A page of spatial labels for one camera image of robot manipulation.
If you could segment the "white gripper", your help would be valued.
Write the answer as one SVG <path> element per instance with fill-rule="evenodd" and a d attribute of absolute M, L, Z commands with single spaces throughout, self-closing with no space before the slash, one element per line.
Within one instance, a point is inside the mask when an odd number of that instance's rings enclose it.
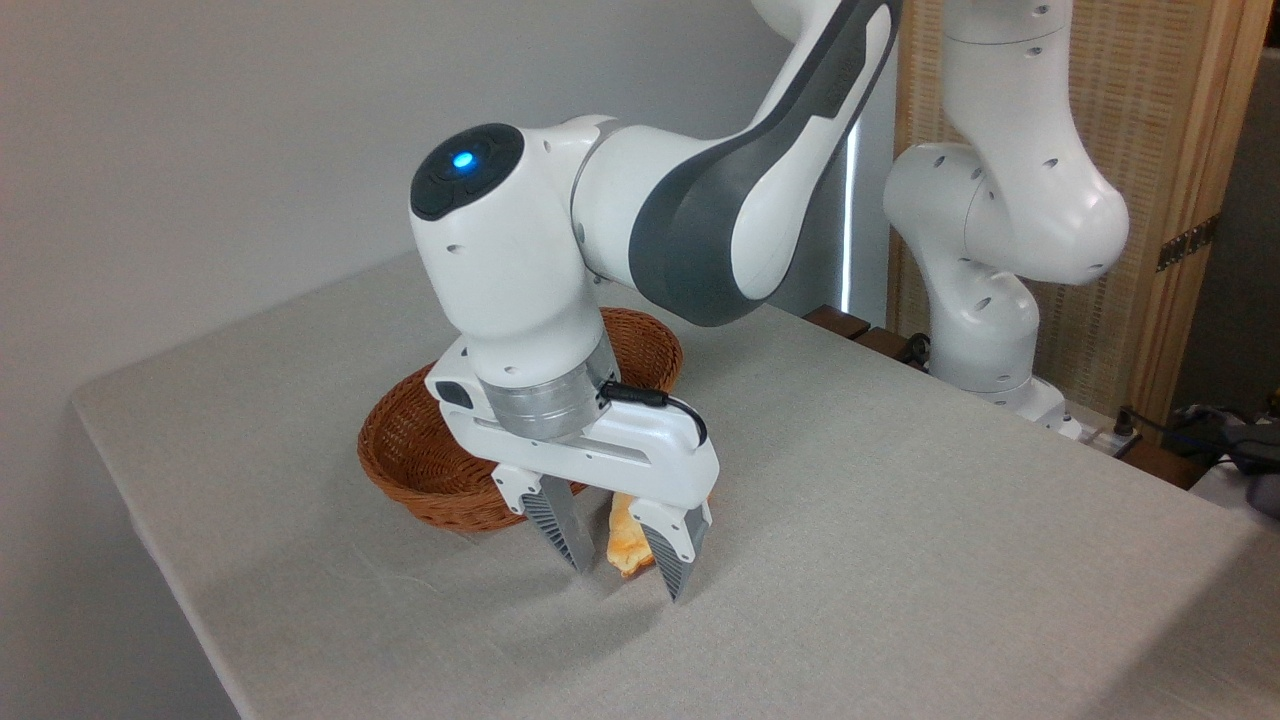
<path fill-rule="evenodd" d="M 508 509 L 529 519 L 575 571 L 586 571 L 594 547 L 568 480 L 637 497 L 628 514 L 678 602 L 712 524 L 707 496 L 719 474 L 716 450 L 699 441 L 694 420 L 678 409 L 614 402 L 570 436 L 516 436 L 497 421 L 463 348 L 462 340 L 448 347 L 425 383 L 458 445 L 499 462 L 492 478 Z"/>

